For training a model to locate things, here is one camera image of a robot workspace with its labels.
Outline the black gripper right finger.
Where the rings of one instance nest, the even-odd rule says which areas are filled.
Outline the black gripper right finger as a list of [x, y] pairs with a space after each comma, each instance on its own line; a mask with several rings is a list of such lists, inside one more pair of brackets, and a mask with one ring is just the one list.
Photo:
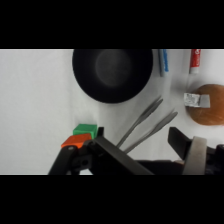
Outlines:
[[224, 175], [224, 144], [208, 147], [205, 138], [189, 139], [175, 127], [169, 129], [168, 143], [183, 161], [183, 175]]

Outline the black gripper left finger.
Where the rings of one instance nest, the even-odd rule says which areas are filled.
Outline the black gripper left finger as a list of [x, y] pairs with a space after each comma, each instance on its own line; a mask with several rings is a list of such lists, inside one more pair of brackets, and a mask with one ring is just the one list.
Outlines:
[[152, 175], [103, 134], [104, 128], [100, 127], [96, 138], [90, 133], [71, 135], [61, 145], [49, 175], [79, 175], [83, 170], [93, 175]]

